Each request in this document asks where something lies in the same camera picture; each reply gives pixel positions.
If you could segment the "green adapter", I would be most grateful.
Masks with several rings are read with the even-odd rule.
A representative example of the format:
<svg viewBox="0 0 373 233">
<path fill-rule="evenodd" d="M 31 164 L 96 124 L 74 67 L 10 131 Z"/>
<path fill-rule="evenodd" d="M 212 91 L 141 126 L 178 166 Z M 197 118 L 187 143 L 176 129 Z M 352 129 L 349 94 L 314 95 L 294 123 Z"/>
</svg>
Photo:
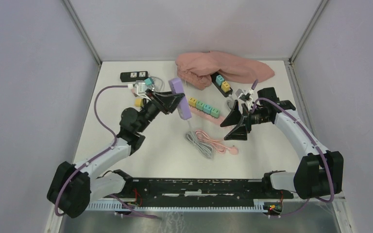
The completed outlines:
<svg viewBox="0 0 373 233">
<path fill-rule="evenodd" d="M 200 111 L 203 111 L 204 106 L 205 106 L 205 103 L 203 103 L 203 102 L 201 102 L 201 101 L 198 100 L 196 102 L 195 108 L 198 109 L 198 110 L 200 110 Z"/>
<path fill-rule="evenodd" d="M 214 118 L 219 118 L 220 117 L 220 110 L 217 108 L 212 108 L 210 115 Z"/>
</svg>

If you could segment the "pink power strip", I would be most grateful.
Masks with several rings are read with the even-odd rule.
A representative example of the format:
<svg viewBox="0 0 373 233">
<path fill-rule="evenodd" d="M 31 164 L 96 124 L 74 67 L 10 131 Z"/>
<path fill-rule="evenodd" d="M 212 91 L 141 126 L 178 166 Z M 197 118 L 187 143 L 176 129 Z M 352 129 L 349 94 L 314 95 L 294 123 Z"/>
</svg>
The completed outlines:
<svg viewBox="0 0 373 233">
<path fill-rule="evenodd" d="M 214 123 L 215 125 L 218 125 L 218 126 L 220 126 L 220 124 L 225 120 L 225 117 L 223 117 L 223 116 L 219 116 L 218 118 L 216 118 L 216 117 L 213 117 L 212 115 L 209 115 L 209 114 L 207 114 L 203 111 L 200 111 L 197 108 L 192 107 L 192 106 L 189 106 L 189 109 L 190 109 L 191 113 L 193 113 L 193 114 L 195 114 L 195 115 L 197 115 L 197 116 L 199 116 L 199 117 L 201 117 L 201 118 L 203 118 L 203 119 L 205 119 L 209 122 L 212 122 L 212 123 Z"/>
</svg>

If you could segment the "purple power strip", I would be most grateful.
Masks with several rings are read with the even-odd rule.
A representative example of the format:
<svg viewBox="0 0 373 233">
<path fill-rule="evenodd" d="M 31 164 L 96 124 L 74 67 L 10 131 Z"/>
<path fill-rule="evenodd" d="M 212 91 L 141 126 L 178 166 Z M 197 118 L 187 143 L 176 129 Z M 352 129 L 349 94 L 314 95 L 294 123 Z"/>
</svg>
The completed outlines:
<svg viewBox="0 0 373 233">
<path fill-rule="evenodd" d="M 173 94 L 185 94 L 182 80 L 180 78 L 169 80 L 169 86 Z M 182 120 L 189 120 L 192 117 L 186 96 L 184 96 L 178 104 L 177 110 Z"/>
</svg>

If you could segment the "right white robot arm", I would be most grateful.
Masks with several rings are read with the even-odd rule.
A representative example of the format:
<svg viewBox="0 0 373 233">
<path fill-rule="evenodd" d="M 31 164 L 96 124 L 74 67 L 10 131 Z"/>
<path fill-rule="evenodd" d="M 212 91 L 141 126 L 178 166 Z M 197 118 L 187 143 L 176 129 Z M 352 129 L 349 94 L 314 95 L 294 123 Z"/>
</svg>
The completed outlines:
<svg viewBox="0 0 373 233">
<path fill-rule="evenodd" d="M 238 90 L 230 113 L 220 124 L 232 130 L 224 140 L 246 141 L 253 125 L 272 123 L 290 142 L 300 163 L 295 172 L 276 171 L 265 174 L 261 192 L 274 198 L 281 190 L 296 193 L 301 199 L 332 202 L 342 191 L 343 156 L 324 146 L 301 120 L 295 105 L 277 97 L 273 87 Z"/>
</svg>

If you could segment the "black power strip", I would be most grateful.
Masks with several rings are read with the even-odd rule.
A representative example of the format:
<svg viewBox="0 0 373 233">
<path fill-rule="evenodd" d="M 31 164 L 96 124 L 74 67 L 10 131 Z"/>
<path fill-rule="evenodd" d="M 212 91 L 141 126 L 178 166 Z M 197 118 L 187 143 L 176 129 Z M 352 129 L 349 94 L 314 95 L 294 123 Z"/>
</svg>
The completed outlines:
<svg viewBox="0 0 373 233">
<path fill-rule="evenodd" d="M 136 81 L 143 81 L 147 79 L 149 73 L 147 71 L 132 71 L 132 72 L 122 72 L 119 76 L 123 83 L 130 83 Z"/>
<path fill-rule="evenodd" d="M 210 75 L 212 83 L 215 85 L 215 87 L 220 91 L 220 93 L 224 97 L 229 97 L 232 95 L 233 90 L 230 86 L 230 84 L 226 81 L 226 79 L 219 74 L 218 72 L 215 72 Z"/>
</svg>

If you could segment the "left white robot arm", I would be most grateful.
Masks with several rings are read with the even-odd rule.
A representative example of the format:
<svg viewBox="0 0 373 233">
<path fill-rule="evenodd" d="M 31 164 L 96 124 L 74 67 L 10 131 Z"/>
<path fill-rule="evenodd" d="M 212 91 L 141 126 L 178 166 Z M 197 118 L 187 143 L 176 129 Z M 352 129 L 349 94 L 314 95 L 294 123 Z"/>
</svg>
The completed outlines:
<svg viewBox="0 0 373 233">
<path fill-rule="evenodd" d="M 54 204 L 56 216 L 78 217 L 88 205 L 110 194 L 128 197 L 133 184 L 119 174 L 100 175 L 117 162 L 134 154 L 145 136 L 141 133 L 159 113 L 173 113 L 185 97 L 184 93 L 146 91 L 149 100 L 140 109 L 129 107 L 122 111 L 120 131 L 101 152 L 76 164 L 61 163 L 54 174 L 47 199 Z"/>
</svg>

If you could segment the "teal plug adapter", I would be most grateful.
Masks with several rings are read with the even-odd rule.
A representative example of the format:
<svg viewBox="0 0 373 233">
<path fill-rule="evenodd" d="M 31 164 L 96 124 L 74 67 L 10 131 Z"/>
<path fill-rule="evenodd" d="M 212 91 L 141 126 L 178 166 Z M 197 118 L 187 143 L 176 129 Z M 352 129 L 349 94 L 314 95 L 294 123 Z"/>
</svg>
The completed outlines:
<svg viewBox="0 0 373 233">
<path fill-rule="evenodd" d="M 153 81 L 153 79 L 151 79 L 151 78 L 146 78 L 146 79 L 144 80 L 144 83 L 145 83 L 145 85 L 147 85 L 147 86 L 153 86 L 153 85 L 154 85 L 154 81 Z"/>
</svg>

